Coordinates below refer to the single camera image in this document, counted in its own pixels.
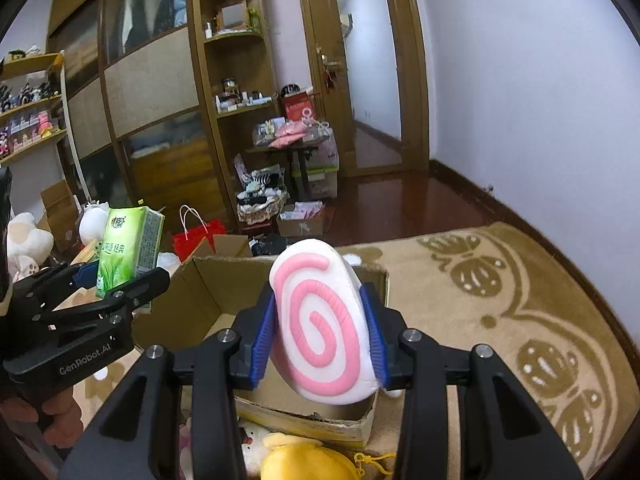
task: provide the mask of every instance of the doorway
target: doorway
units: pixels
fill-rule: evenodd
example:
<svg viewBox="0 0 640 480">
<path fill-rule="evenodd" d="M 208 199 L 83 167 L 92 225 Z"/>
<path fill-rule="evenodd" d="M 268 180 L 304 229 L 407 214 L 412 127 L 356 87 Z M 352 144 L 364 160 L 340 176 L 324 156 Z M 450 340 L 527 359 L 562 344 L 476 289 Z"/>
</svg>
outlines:
<svg viewBox="0 0 640 480">
<path fill-rule="evenodd" d="M 318 115 L 345 176 L 425 169 L 428 101 L 415 0 L 301 0 Z"/>
</svg>

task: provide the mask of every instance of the baseboard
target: baseboard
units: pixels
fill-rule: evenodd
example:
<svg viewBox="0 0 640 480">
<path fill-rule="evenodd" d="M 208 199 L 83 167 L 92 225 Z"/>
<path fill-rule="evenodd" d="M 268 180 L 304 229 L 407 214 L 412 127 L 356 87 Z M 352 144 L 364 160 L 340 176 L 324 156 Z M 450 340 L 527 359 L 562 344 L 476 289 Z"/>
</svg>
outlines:
<svg viewBox="0 0 640 480">
<path fill-rule="evenodd" d="M 366 134 L 370 135 L 374 139 L 384 144 L 389 149 L 395 152 L 402 153 L 402 140 L 392 137 L 382 130 L 377 130 L 368 124 L 361 123 L 360 121 L 353 121 L 357 128 L 361 129 Z"/>
<path fill-rule="evenodd" d="M 475 200 L 487 211 L 494 215 L 495 221 L 505 222 L 527 234 L 539 243 L 556 260 L 569 275 L 580 285 L 582 290 L 593 301 L 598 311 L 602 314 L 616 339 L 620 343 L 626 358 L 636 377 L 636 382 L 640 385 L 640 352 L 633 339 L 628 334 L 622 323 L 613 312 L 607 301 L 599 293 L 598 289 L 587 277 L 567 258 L 562 251 L 553 245 L 535 227 L 525 221 L 515 211 L 500 202 L 495 196 L 476 186 L 468 178 L 457 171 L 446 166 L 439 160 L 432 158 L 429 161 L 429 172 L 433 178 L 447 184 L 449 187 L 460 193 L 468 200 Z M 619 478 L 632 478 L 640 467 L 640 412 L 631 423 L 625 436 L 622 438 L 616 450 L 600 467 L 599 471 L 591 480 L 616 480 Z"/>
</svg>

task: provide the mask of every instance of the green tissue package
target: green tissue package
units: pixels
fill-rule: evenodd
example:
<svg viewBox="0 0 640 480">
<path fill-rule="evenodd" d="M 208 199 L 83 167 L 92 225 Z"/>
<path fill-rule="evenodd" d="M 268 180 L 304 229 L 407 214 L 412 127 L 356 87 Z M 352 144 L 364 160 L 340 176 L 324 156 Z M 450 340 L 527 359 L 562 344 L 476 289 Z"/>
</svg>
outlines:
<svg viewBox="0 0 640 480">
<path fill-rule="evenodd" d="M 147 206 L 109 211 L 95 286 L 98 298 L 156 266 L 163 223 L 164 215 Z"/>
</svg>

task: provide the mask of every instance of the wooden floor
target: wooden floor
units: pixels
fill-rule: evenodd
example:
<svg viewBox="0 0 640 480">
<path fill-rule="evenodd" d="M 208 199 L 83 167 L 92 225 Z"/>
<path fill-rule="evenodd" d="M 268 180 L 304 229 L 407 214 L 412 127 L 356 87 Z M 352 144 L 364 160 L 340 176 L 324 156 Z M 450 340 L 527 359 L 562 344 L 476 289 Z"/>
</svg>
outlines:
<svg viewBox="0 0 640 480">
<path fill-rule="evenodd" d="M 489 225 L 497 218 L 426 172 L 351 177 L 338 183 L 324 240 L 333 246 L 379 242 Z"/>
<path fill-rule="evenodd" d="M 374 168 L 376 166 L 392 166 L 402 163 L 402 155 L 369 135 L 356 125 L 354 138 L 356 148 L 356 165 L 358 168 Z"/>
</svg>

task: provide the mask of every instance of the yellow plush toy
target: yellow plush toy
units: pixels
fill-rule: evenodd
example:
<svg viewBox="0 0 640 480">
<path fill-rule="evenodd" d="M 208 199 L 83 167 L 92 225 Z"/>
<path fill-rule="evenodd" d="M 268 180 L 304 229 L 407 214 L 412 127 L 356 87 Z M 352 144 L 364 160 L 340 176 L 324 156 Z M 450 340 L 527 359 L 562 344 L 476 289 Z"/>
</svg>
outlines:
<svg viewBox="0 0 640 480">
<path fill-rule="evenodd" d="M 347 457 L 319 440 L 271 433 L 262 442 L 273 450 L 262 462 L 262 480 L 360 480 Z"/>
</svg>

